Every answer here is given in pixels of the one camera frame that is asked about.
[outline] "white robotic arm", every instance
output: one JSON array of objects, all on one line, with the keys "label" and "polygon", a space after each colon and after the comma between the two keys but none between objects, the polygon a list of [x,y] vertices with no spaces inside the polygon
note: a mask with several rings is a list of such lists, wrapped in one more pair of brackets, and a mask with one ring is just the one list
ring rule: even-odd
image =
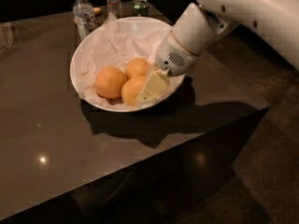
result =
[{"label": "white robotic arm", "polygon": [[213,42],[243,24],[299,70],[299,0],[197,0],[156,53],[156,64],[179,76]]}]

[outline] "round orange object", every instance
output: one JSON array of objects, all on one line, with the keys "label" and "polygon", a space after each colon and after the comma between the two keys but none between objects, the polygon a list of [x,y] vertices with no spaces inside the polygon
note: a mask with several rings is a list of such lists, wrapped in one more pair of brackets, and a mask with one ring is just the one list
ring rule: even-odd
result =
[{"label": "round orange object", "polygon": [[125,74],[128,78],[145,76],[150,68],[150,62],[144,58],[137,57],[132,59],[125,66]]},{"label": "round orange object", "polygon": [[100,96],[116,99],[121,97],[121,89],[127,80],[127,76],[120,68],[104,66],[96,74],[94,87]]},{"label": "round orange object", "polygon": [[124,84],[121,89],[121,98],[127,105],[136,105],[135,99],[143,87],[145,78],[144,76],[133,77]]}]

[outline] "water bottle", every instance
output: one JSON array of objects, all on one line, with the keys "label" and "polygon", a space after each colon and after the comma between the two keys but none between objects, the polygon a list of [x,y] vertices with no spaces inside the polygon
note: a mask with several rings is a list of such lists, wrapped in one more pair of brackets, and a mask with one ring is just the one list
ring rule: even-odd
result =
[{"label": "water bottle", "polygon": [[93,6],[87,0],[76,0],[73,12],[81,41],[97,27]]},{"label": "water bottle", "polygon": [[107,0],[107,12],[113,13],[118,19],[122,18],[121,0]]}]

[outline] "green can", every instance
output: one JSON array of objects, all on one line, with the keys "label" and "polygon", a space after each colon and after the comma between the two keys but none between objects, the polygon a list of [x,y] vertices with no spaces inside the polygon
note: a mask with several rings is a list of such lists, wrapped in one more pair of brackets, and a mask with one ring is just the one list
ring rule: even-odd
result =
[{"label": "green can", "polygon": [[133,15],[138,17],[148,17],[149,15],[148,0],[134,0]]}]

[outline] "gray tabletop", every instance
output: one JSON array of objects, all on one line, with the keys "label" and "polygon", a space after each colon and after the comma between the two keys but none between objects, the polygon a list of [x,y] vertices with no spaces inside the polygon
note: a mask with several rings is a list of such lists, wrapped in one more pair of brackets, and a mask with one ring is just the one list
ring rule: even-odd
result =
[{"label": "gray tabletop", "polygon": [[269,106],[205,52],[155,107],[96,110],[69,79],[78,42],[72,12],[14,24],[21,45],[0,54],[0,219]]}]

